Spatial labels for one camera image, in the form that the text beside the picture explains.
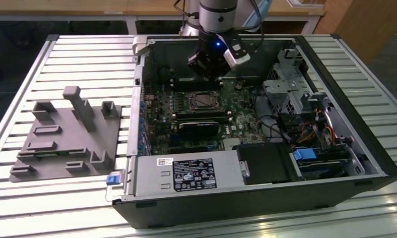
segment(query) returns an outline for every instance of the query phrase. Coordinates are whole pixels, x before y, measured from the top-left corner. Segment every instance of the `power supply label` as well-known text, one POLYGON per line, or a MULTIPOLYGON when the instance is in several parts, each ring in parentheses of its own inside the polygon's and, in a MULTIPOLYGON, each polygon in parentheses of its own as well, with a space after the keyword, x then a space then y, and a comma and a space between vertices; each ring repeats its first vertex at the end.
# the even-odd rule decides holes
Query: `power supply label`
POLYGON ((217 188, 212 159, 173 161, 176 192, 217 188))

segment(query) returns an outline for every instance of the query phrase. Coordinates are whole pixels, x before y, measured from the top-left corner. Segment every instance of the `gray 3d printed part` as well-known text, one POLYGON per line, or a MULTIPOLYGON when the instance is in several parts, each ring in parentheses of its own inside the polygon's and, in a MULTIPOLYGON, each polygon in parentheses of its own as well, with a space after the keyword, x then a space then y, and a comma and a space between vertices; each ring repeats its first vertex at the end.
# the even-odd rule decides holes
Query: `gray 3d printed part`
POLYGON ((72 108, 37 102, 36 120, 11 170, 11 182, 107 175, 113 171, 121 106, 91 107, 80 88, 68 86, 72 108))

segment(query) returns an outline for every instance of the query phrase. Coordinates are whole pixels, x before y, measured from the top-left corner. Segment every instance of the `metal frame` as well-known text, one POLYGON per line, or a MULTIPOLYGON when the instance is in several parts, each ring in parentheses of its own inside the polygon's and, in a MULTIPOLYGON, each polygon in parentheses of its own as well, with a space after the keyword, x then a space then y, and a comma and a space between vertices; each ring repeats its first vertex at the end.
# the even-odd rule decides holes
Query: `metal frame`
POLYGON ((41 68, 45 64, 45 60, 48 59, 48 56, 52 52, 55 44, 56 44, 56 41, 47 41, 44 43, 44 46, 40 50, 37 58, 35 59, 35 62, 28 72, 28 75, 25 77, 25 80, 20 86, 20 90, 17 91, 17 94, 13 98, 9 108, 4 114, 3 120, 0 122, 0 148, 3 148, 5 138, 9 135, 9 132, 12 129, 11 125, 15 124, 15 115, 21 111, 21 107, 23 107, 21 102, 25 100, 25 97, 27 97, 25 93, 31 90, 32 84, 35 83, 39 77, 41 68))
MULTIPOLYGON (((318 23, 320 15, 309 16, 266 16, 264 21, 304 21, 305 25, 302 27, 301 34, 312 34, 316 25, 318 23)), ((128 32, 131 34, 137 34, 137 21, 181 21, 183 16, 180 15, 131 15, 125 17, 128 32)))
POLYGON ((302 7, 302 8, 324 8, 324 4, 304 4, 298 0, 288 0, 288 3, 292 7, 302 7))
MULTIPOLYGON (((115 43, 111 42, 116 41, 117 38, 127 37, 132 36, 61 36, 59 40, 100 38, 101 43, 96 43, 97 45, 112 45, 113 47, 115 43)), ((352 51, 348 50, 345 44, 337 43, 329 35, 305 37, 397 164, 397 130, 393 129, 396 126, 392 126, 397 122, 397 101, 370 74, 365 65, 360 63, 352 51), (370 84, 377 84, 377 88, 369 88, 366 85, 370 84)), ((36 75, 44 68, 44 62, 48 60, 45 53, 51 49, 51 44, 52 42, 47 42, 47 46, 41 49, 21 90, 0 124, 0 237, 39 237, 47 235, 97 238, 137 236, 160 238, 175 236, 183 236, 184 238, 234 236, 260 238, 274 236, 285 238, 300 236, 333 238, 397 237, 397 182, 377 191, 358 194, 333 208, 191 224, 163 230, 136 230, 129 226, 111 208, 111 203, 105 201, 105 176, 56 179, 27 184, 8 182, 5 180, 8 175, 5 167, 13 164, 13 152, 17 151, 15 149, 20 147, 24 140, 24 136, 15 133, 21 131, 23 134, 25 129, 19 128, 27 126, 29 128, 29 122, 33 118, 31 113, 21 111, 27 110, 27 107, 20 105, 33 105, 32 102, 23 100, 29 94, 25 92, 29 92, 31 88, 45 87, 51 82, 59 82, 40 81, 33 83, 37 80, 36 75), (23 123, 17 124, 17 129, 16 126, 13 128, 15 121, 23 123), (12 130, 13 137, 8 138, 9 130, 12 130)), ((120 53, 131 50, 131 46, 127 45, 121 47, 121 50, 105 50, 104 52, 115 51, 120 53)), ((79 54, 80 52, 87 54, 92 51, 53 51, 52 54, 79 54)), ((61 67, 72 70, 71 66, 63 65, 61 67)), ((104 74, 96 71, 84 73, 96 78, 99 77, 96 74, 113 74, 112 72, 104 74)), ((313 79, 313 82, 317 89, 322 90, 317 79, 313 79)), ((113 89, 113 92, 115 98, 120 102, 129 102, 127 101, 129 98, 117 96, 119 89, 113 89)), ((129 107, 123 109, 125 118, 131 113, 129 109, 129 107)), ((119 148, 120 157, 116 160, 116 170, 127 168, 129 162, 124 157, 125 142, 129 135, 127 127, 128 125, 125 129, 121 129, 119 135, 119 144, 123 148, 119 148)), ((121 195, 121 187, 112 187, 112 194, 113 196, 121 195)))
MULTIPOLYGON (((266 16, 265 21, 304 21, 301 34, 312 34, 321 15, 309 16, 266 16)), ((181 21, 181 15, 92 15, 92 16, 52 16, 52 15, 0 15, 0 21, 125 21, 131 35, 137 33, 137 21, 181 21)))

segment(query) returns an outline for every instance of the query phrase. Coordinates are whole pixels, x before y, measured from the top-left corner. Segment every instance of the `cable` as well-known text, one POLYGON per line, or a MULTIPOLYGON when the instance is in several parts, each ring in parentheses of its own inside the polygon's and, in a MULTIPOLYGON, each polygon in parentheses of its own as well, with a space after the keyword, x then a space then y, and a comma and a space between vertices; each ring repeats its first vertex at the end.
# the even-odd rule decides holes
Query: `cable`
POLYGON ((183 13, 183 15, 185 15, 185 16, 189 17, 191 15, 188 14, 188 12, 185 12, 185 11, 184 11, 183 9, 180 9, 179 6, 177 6, 177 4, 180 3, 180 1, 181 1, 181 0, 177 0, 177 1, 175 2, 173 7, 175 7, 176 10, 179 10, 180 13, 183 13))
POLYGON ((330 135, 330 141, 332 141, 332 144, 336 145, 336 136, 334 136, 334 132, 333 132, 333 129, 330 126, 325 126, 325 128, 329 130, 329 135, 330 135))
POLYGON ((292 149, 296 148, 296 145, 310 140, 314 137, 314 131, 312 131, 312 133, 309 135, 306 135, 302 139, 300 139, 294 145, 292 145, 292 149))
MULTIPOLYGON (((185 12, 185 0, 183 2, 183 11, 185 12)), ((185 15, 183 14, 183 27, 185 27, 185 15)))
MULTIPOLYGON (((276 123, 273 123, 273 124, 270 125, 270 128, 273 128, 274 124, 276 124, 276 123)), ((270 136, 270 138, 272 138, 272 130, 270 130, 269 136, 270 136)))
POLYGON ((273 131, 274 133, 277 133, 288 143, 292 142, 290 137, 289 137, 282 131, 274 129, 270 125, 265 124, 261 120, 258 120, 258 122, 260 122, 261 125, 264 125, 270 131, 273 131))
POLYGON ((248 30, 256 29, 257 27, 260 27, 262 25, 262 16, 260 14, 257 4, 256 4, 254 0, 249 0, 249 2, 253 5, 254 11, 256 11, 256 14, 258 17, 257 24, 254 26, 237 27, 237 28, 234 28, 236 31, 248 31, 248 30))
POLYGON ((301 136, 304 136, 304 127, 305 127, 305 125, 310 125, 310 123, 306 122, 306 123, 302 125, 302 127, 301 127, 301 136))
POLYGON ((273 120, 278 119, 278 117, 274 116, 274 115, 262 115, 262 116, 258 117, 258 120, 260 120, 261 118, 264 118, 264 117, 269 117, 269 118, 272 118, 273 120))
POLYGON ((258 47, 261 46, 264 40, 265 40, 265 33, 264 33, 264 21, 262 21, 262 16, 260 14, 260 10, 258 10, 258 7, 257 7, 257 4, 254 2, 254 0, 250 0, 252 2, 252 5, 254 7, 254 10, 256 10, 256 13, 257 13, 257 17, 258 17, 258 22, 260 22, 260 34, 261 34, 261 38, 260 38, 260 42, 258 44, 256 45, 256 50, 254 52, 257 51, 258 47))

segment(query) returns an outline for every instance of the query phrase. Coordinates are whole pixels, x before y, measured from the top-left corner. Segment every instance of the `blue tab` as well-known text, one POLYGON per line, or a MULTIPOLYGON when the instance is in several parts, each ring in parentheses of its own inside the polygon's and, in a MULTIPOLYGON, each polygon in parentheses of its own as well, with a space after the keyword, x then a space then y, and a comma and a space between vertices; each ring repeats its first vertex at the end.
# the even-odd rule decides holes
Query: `blue tab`
POLYGON ((120 175, 109 175, 105 179, 107 185, 119 185, 120 184, 120 175))
POLYGON ((297 149, 293 152, 296 160, 312 160, 316 159, 316 154, 313 149, 297 149))

